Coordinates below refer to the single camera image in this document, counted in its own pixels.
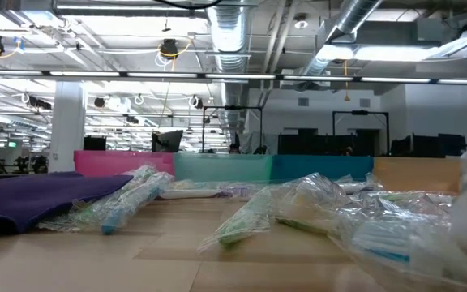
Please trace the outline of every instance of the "wooden table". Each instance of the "wooden table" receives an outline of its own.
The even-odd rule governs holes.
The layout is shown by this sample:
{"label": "wooden table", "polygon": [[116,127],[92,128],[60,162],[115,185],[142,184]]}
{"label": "wooden table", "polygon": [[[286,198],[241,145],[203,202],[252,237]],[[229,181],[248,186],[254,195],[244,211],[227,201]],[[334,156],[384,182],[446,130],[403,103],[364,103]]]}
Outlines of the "wooden table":
{"label": "wooden table", "polygon": [[382,291],[324,236],[284,225],[227,253],[199,243],[242,203],[161,201],[114,235],[0,238],[0,292]]}

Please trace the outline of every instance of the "teal foam block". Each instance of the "teal foam block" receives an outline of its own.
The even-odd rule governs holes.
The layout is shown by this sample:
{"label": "teal foam block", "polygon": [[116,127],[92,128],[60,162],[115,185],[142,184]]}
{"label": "teal foam block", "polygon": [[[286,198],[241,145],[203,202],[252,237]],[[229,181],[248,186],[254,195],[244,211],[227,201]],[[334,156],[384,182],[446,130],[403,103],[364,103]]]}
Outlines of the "teal foam block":
{"label": "teal foam block", "polygon": [[264,155],[176,153],[174,173],[194,182],[268,182],[272,163]]}
{"label": "teal foam block", "polygon": [[289,181],[317,172],[331,180],[350,174],[364,181],[373,167],[372,157],[278,155],[273,157],[271,180]]}

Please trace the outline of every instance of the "ceiling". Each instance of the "ceiling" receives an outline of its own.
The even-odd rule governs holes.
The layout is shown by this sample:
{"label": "ceiling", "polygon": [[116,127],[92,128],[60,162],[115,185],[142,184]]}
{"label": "ceiling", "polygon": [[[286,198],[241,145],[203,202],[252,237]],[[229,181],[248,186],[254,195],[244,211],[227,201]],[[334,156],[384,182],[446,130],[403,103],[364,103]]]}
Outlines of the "ceiling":
{"label": "ceiling", "polygon": [[[249,27],[248,72],[260,73],[263,69],[264,57],[268,52],[268,42],[279,2],[277,0],[245,1],[252,5],[251,24]],[[57,1],[58,5],[76,3],[77,5],[126,5],[136,6],[144,4],[153,7],[159,5],[149,1],[95,1],[84,0],[77,2]],[[339,12],[341,1],[300,1],[295,14],[305,13],[308,26],[304,29],[293,25],[285,39],[285,52],[281,54],[276,70],[304,67],[316,55],[318,45],[315,37],[321,20],[330,19]],[[420,18],[440,19],[449,15],[459,15],[467,12],[467,1],[415,1],[397,0],[384,1],[368,21],[413,22]],[[211,72],[216,70],[210,26],[206,19],[190,19],[175,17],[126,17],[58,15],[53,19],[33,17],[27,19],[10,16],[7,11],[0,11],[0,35],[3,36],[5,53],[8,58],[0,58],[0,69],[27,70],[90,70],[90,71],[192,71]],[[30,28],[45,26],[48,29]],[[163,64],[158,55],[158,45],[164,39],[177,40],[180,54],[173,64]],[[328,71],[332,75],[377,75],[401,76],[422,75],[420,65],[416,62],[377,62],[363,60],[349,60],[344,63],[332,62]],[[467,62],[444,62],[434,64],[438,66],[435,74],[451,72],[453,77],[467,77]],[[84,83],[88,93],[88,118],[86,132],[92,135],[107,135],[112,148],[149,149],[152,129],[131,130],[123,134],[105,128],[103,125],[125,126],[124,117],[120,117],[117,110],[97,108],[94,106],[96,98],[122,98],[131,100],[131,114],[149,114],[144,122],[145,126],[193,128],[195,132],[187,132],[182,148],[195,152],[201,147],[199,132],[202,122],[202,110],[189,105],[193,96],[202,99],[205,105],[221,104],[221,86],[219,83],[162,83],[162,82],[123,82],[123,81],[88,81]],[[332,90],[342,89],[343,84],[332,84]],[[386,90],[383,85],[367,85],[351,88],[357,90]],[[26,139],[25,135],[14,135],[9,131],[0,131],[0,136],[27,140],[27,146],[34,149],[47,147],[49,130],[51,128],[51,111],[35,109],[27,106],[23,101],[27,96],[37,97],[54,106],[55,82],[52,80],[23,80],[0,78],[0,111],[4,112],[39,112],[35,116],[5,116],[10,120],[30,122],[41,126],[35,131],[18,129],[18,132],[31,137],[33,133],[41,132],[40,142]],[[251,97],[251,104],[259,98],[259,94]],[[161,118],[162,113],[172,114],[180,118]],[[98,117],[98,114],[117,114],[116,117]],[[216,133],[207,133],[205,140],[207,148],[225,151],[229,144],[226,135],[222,135],[219,118],[211,119],[209,125],[216,129]],[[9,130],[12,125],[0,118],[0,127]]]}

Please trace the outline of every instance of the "black frame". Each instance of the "black frame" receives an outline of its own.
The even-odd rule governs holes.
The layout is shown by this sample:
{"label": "black frame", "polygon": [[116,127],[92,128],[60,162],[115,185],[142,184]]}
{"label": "black frame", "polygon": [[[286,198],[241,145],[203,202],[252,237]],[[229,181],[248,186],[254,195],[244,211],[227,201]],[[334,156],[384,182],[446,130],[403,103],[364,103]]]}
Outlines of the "black frame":
{"label": "black frame", "polygon": [[260,119],[260,135],[259,135],[259,147],[263,146],[263,107],[262,106],[237,106],[237,105],[226,105],[226,106],[215,106],[215,105],[204,105],[203,106],[203,129],[201,131],[201,152],[204,152],[204,128],[206,127],[207,120],[207,110],[216,109],[216,110],[259,110]]}
{"label": "black frame", "polygon": [[388,122],[388,112],[373,112],[366,110],[334,110],[332,111],[332,136],[336,136],[336,114],[351,114],[351,115],[369,115],[382,114],[385,116],[385,123],[387,124],[387,153],[390,153],[390,124]]}

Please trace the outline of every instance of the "person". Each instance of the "person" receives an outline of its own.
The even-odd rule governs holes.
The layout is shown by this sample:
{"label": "person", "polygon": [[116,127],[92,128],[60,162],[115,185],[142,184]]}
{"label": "person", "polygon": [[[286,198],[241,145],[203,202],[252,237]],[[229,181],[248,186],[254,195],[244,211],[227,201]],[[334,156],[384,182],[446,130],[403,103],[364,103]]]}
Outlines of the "person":
{"label": "person", "polygon": [[230,149],[228,150],[229,154],[241,154],[241,149],[239,149],[239,145],[231,144]]}

